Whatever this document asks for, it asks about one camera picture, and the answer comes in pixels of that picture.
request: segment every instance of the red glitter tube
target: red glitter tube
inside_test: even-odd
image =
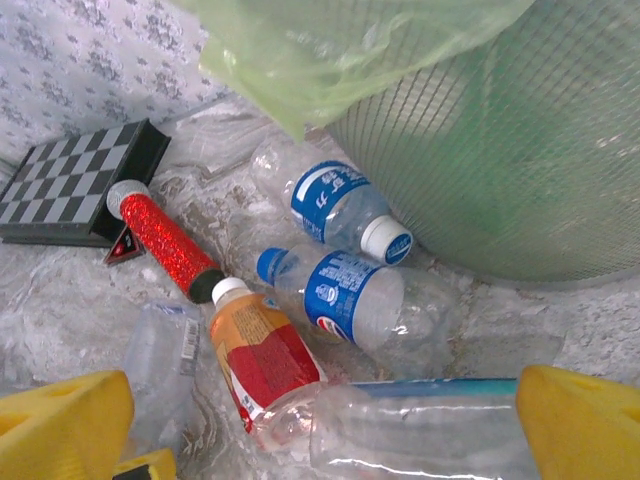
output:
[[[151,200],[143,183],[124,180],[113,185],[107,208],[124,220],[192,302],[211,301],[213,287],[224,278],[220,266]]]

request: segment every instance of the orange bottle label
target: orange bottle label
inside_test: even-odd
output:
[[[265,295],[226,305],[216,313],[210,334],[247,432],[282,395],[324,377],[289,318]]]

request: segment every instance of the bottle barcode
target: bottle barcode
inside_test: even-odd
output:
[[[198,342],[200,340],[200,325],[190,320],[184,329],[184,338],[182,339],[181,357],[186,360],[194,360],[198,352]]]

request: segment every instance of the bottle neck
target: bottle neck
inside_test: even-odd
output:
[[[220,300],[216,303],[216,312],[222,310],[225,306],[237,300],[241,297],[246,297],[247,295],[251,295],[253,292],[248,288],[234,288],[233,290],[229,290],[227,293],[220,297]]]

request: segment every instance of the yellow corner piece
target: yellow corner piece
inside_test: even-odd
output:
[[[108,480],[133,420],[124,372],[0,399],[0,479]]]
[[[173,452],[165,448],[119,463],[113,472],[113,480],[119,480],[118,475],[143,467],[147,467],[146,476],[149,480],[174,480],[176,478],[176,462],[173,458]]]
[[[640,479],[640,389],[531,366],[516,405],[542,480]]]

